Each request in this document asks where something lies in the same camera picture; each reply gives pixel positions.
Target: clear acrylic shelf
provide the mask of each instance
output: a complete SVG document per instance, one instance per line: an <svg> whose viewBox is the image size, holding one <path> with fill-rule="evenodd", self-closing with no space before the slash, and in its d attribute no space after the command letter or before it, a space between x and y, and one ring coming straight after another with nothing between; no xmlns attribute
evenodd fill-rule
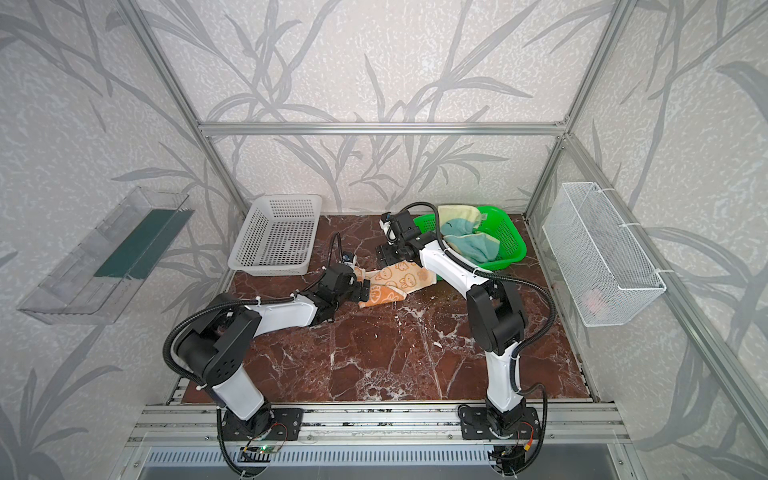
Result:
<svg viewBox="0 0 768 480"><path fill-rule="evenodd" d="M189 220L188 197L134 188L18 309L49 324L114 323Z"/></svg>

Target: wallpaper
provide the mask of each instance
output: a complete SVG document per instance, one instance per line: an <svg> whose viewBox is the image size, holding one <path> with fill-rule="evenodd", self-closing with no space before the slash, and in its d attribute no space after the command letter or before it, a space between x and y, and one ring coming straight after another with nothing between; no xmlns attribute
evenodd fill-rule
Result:
<svg viewBox="0 0 768 480"><path fill-rule="evenodd" d="M224 137L217 149L246 199L318 194L325 213L435 204L495 205L522 212L553 137Z"/></svg>
<svg viewBox="0 0 768 480"><path fill-rule="evenodd" d="M140 4L202 121L560 121L613 8L612 0ZM381 213L411 200L522 212L552 144L215 140L246 198L319 194L325 213Z"/></svg>
<svg viewBox="0 0 768 480"><path fill-rule="evenodd" d="M636 9L577 134L768 394L768 2Z"/></svg>
<svg viewBox="0 0 768 480"><path fill-rule="evenodd" d="M237 216L114 4L0 4L0 477L106 478L174 374L161 343L227 268ZM135 186L194 209L114 325L15 307Z"/></svg>
<svg viewBox="0 0 768 480"><path fill-rule="evenodd" d="M559 121L612 0L140 0L202 121Z"/></svg>
<svg viewBox="0 0 768 480"><path fill-rule="evenodd" d="M574 181L585 179L563 154L530 231L590 387L601 401L617 403L647 477L768 478L768 458L663 297L626 325L584 327L541 231L559 185Z"/></svg>

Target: white wire mesh basket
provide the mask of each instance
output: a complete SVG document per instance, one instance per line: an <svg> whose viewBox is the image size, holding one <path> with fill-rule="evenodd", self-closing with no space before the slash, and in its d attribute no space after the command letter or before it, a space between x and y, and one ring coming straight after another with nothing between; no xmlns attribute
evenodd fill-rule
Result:
<svg viewBox="0 0 768 480"><path fill-rule="evenodd" d="M594 182L560 186L544 234L586 326L624 325L667 289Z"/></svg>

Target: cloth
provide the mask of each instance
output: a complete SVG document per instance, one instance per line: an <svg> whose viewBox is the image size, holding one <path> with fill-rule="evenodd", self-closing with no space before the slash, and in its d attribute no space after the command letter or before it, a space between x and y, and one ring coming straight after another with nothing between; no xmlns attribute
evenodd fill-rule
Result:
<svg viewBox="0 0 768 480"><path fill-rule="evenodd" d="M496 260L501 242L487 233L475 229L482 222L482 214L469 205L441 205L440 233L464 258L473 263L487 263Z"/></svg>
<svg viewBox="0 0 768 480"><path fill-rule="evenodd" d="M498 249L502 244L499 240L483 232L470 233L460 237L444 235L443 240L448 242L453 250L473 263L488 263L496 260Z"/></svg>
<svg viewBox="0 0 768 480"><path fill-rule="evenodd" d="M435 272L404 260L372 272L356 266L355 275L359 282L371 281L368 301L358 302L360 308L404 300L409 293L437 283Z"/></svg>
<svg viewBox="0 0 768 480"><path fill-rule="evenodd" d="M445 235L469 235L480 226L482 214L469 205L440 205L440 233Z"/></svg>

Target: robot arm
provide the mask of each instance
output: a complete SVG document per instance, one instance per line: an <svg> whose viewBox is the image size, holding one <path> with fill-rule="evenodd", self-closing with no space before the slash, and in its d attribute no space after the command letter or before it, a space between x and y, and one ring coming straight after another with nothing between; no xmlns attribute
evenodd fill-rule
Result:
<svg viewBox="0 0 768 480"><path fill-rule="evenodd" d="M472 336L484 349L488 368L488 423L498 437L509 437L526 409L525 398L518 394L520 363L512 358L528 323L517 287L511 282L475 275L482 269L454 250L442 248L433 232L422 234L407 210L382 215L380 225L388 242L376 250L381 264L417 262L437 273L467 299ZM446 252L475 271L460 266Z"/></svg>
<svg viewBox="0 0 768 480"><path fill-rule="evenodd" d="M295 294L290 301L259 300L256 304L214 310L179 334L174 351L205 382L204 386L213 390L214 400L242 421L244 433L258 436L270 427L271 412L270 404L243 367L251 339L293 326L319 325L332 320L345 301L368 300L370 281L356 280L350 264L338 263L325 270L311 291ZM211 305L231 300L235 299L221 294Z"/></svg>

